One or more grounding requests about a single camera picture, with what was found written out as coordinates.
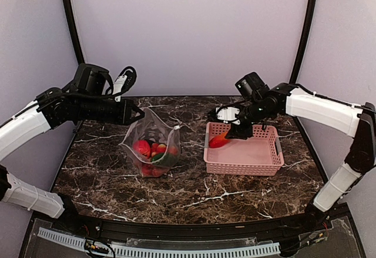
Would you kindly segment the orange red mango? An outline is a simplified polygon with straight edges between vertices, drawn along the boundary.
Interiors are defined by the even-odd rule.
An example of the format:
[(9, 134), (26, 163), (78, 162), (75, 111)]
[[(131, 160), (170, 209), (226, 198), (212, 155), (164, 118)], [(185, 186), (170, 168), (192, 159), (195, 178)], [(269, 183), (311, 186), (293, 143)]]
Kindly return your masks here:
[(224, 132), (220, 135), (216, 135), (213, 138), (209, 140), (209, 148), (216, 149), (216, 148), (221, 148), (228, 143), (230, 143), (230, 139), (226, 138), (227, 132)]

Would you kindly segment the pink plastic basket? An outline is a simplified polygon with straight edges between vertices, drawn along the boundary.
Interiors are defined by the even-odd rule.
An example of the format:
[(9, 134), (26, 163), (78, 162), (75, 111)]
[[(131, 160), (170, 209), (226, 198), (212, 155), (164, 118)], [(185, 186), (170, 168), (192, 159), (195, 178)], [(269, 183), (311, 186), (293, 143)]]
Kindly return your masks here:
[(220, 148), (211, 148), (209, 142), (230, 129), (224, 123), (206, 125), (203, 159), (207, 173), (221, 175), (274, 176), (284, 165), (284, 156), (277, 129), (253, 126), (253, 136), (247, 140), (232, 139)]

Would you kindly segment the red apple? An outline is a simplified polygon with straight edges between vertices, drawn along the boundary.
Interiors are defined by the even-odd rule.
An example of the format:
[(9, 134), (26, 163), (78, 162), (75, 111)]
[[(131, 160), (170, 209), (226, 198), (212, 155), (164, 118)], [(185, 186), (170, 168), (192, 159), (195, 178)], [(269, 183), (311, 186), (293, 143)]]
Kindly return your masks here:
[(150, 158), (151, 155), (151, 146), (149, 145), (149, 142), (146, 140), (137, 140), (133, 144), (133, 149), (139, 153), (140, 155)]

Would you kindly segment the clear zip top bag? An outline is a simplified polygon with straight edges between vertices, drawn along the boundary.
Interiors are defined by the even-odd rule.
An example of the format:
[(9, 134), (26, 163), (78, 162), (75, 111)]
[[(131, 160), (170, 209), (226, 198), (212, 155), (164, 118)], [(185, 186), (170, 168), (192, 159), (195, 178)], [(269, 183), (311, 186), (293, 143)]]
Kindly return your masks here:
[(162, 119), (151, 109), (142, 108), (145, 112), (145, 117), (135, 123), (133, 123), (120, 143), (120, 147), (124, 150), (126, 157), (131, 161), (135, 168), (137, 168), (139, 174), (141, 174), (141, 168), (143, 163), (149, 163), (150, 158), (146, 158), (133, 149), (133, 144), (137, 140), (146, 140), (151, 146), (151, 154), (156, 150), (156, 147), (160, 144), (166, 146), (174, 145), (180, 150), (180, 126), (167, 125)]

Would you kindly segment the red lychee bunch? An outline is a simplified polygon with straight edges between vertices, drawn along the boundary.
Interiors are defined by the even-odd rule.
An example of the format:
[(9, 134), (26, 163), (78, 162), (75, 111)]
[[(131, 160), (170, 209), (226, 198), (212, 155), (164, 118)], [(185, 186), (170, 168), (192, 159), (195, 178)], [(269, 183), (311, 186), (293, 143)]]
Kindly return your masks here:
[(152, 152), (150, 162), (142, 164), (142, 176), (160, 177), (166, 174), (178, 162), (179, 156), (180, 150), (176, 146), (160, 144)]

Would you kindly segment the green cucumber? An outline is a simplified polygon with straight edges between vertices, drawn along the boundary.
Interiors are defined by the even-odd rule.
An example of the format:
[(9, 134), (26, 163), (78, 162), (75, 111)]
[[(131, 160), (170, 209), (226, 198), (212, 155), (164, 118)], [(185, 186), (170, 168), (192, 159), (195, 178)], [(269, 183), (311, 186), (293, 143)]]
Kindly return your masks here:
[(161, 167), (172, 167), (177, 163), (178, 159), (178, 155), (172, 153), (159, 153), (151, 158), (151, 163)]

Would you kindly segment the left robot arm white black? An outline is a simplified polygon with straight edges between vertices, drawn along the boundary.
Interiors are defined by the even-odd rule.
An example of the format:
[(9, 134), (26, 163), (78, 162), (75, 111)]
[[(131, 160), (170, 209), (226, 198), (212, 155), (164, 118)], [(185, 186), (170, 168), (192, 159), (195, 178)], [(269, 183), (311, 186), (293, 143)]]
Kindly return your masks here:
[[(113, 80), (103, 67), (81, 63), (74, 78), (63, 88), (50, 88), (38, 95), (20, 112), (1, 125), (1, 159), (5, 159), (31, 139), (53, 130), (65, 122), (78, 124), (84, 120), (131, 125), (142, 119), (144, 111), (123, 94), (135, 84), (134, 67), (125, 67)], [(1, 167), (1, 201), (27, 210), (59, 218), (70, 232), (83, 227), (71, 200), (64, 195), (47, 192), (9, 173)]]

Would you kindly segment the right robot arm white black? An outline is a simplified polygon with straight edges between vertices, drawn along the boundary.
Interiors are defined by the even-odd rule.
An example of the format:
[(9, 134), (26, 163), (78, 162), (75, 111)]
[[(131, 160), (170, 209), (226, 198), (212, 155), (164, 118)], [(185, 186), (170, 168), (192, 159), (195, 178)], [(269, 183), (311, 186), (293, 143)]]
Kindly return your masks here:
[(352, 138), (349, 153), (313, 199), (313, 206), (300, 217), (300, 226), (312, 231), (334, 203), (366, 173), (375, 168), (375, 106), (359, 105), (319, 95), (296, 83), (269, 88), (252, 72), (235, 84), (242, 102), (216, 109), (218, 120), (231, 126), (228, 139), (252, 137), (254, 124), (277, 115), (299, 117), (336, 129)]

